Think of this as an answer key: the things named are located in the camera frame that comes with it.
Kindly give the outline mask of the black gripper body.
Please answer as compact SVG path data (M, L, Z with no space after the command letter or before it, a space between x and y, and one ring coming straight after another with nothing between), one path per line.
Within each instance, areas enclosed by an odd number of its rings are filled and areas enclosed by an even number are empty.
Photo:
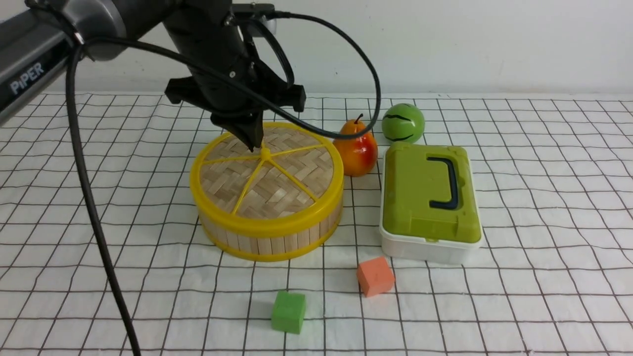
M276 40L273 5L182 5L165 20L178 52L217 70L277 106L296 112L307 95ZM211 75L190 67L190 76L169 80L165 95L212 113L213 119L247 122L264 107Z

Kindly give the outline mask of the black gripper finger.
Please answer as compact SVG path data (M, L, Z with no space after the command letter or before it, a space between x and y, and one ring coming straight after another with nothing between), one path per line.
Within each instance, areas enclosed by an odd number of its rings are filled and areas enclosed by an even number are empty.
M262 147L263 113L249 113L237 116L219 116L219 127L239 139L253 152Z

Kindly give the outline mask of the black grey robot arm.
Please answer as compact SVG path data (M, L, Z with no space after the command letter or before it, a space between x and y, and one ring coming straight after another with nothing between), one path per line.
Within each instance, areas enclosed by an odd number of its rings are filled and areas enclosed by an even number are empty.
M280 107L305 108L303 86L275 39L275 6L230 0L28 0L1 23L1 121L66 69L76 45L93 38L142 38L163 24L177 52Z

